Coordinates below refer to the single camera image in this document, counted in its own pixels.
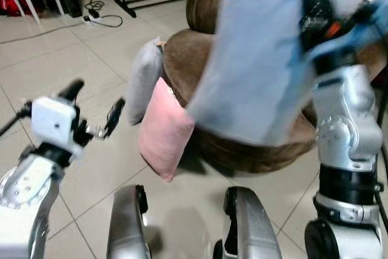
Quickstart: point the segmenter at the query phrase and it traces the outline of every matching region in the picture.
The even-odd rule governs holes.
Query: tiled floor
[[[113,1],[104,2],[101,14],[121,15],[123,26],[81,25],[0,45],[0,124],[11,118],[26,98],[56,92],[77,77],[86,81],[78,99],[82,115],[91,123],[104,122],[114,100],[125,94],[138,49],[152,38],[166,40],[187,27],[184,1],[139,10],[136,19]],[[0,42],[78,21],[50,15],[38,27],[31,17],[0,16]],[[224,192],[232,185],[250,187],[258,194],[285,259],[307,258],[303,232],[306,223],[315,218],[316,150],[267,175],[225,177],[199,158],[184,160],[175,179],[166,183],[141,158],[138,129],[123,118],[109,140],[92,142],[85,157],[69,167],[50,215],[46,258],[105,258],[113,193],[134,183],[143,184],[147,192],[146,235],[154,258],[211,258],[212,246],[222,235]],[[28,121],[0,139],[1,176],[17,163],[21,150],[31,141],[36,142]]]

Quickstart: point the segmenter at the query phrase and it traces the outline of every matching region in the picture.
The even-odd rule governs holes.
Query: brown round chair
[[[186,16],[190,29],[173,35],[164,48],[163,78],[185,107],[201,79],[212,48],[220,0],[187,0]],[[371,79],[385,65],[378,45],[359,55],[368,65]],[[238,171],[270,172],[283,168],[315,144],[316,116],[311,104],[306,106],[293,124],[288,143],[280,147],[246,145],[227,140],[196,128],[193,140],[208,162]]]

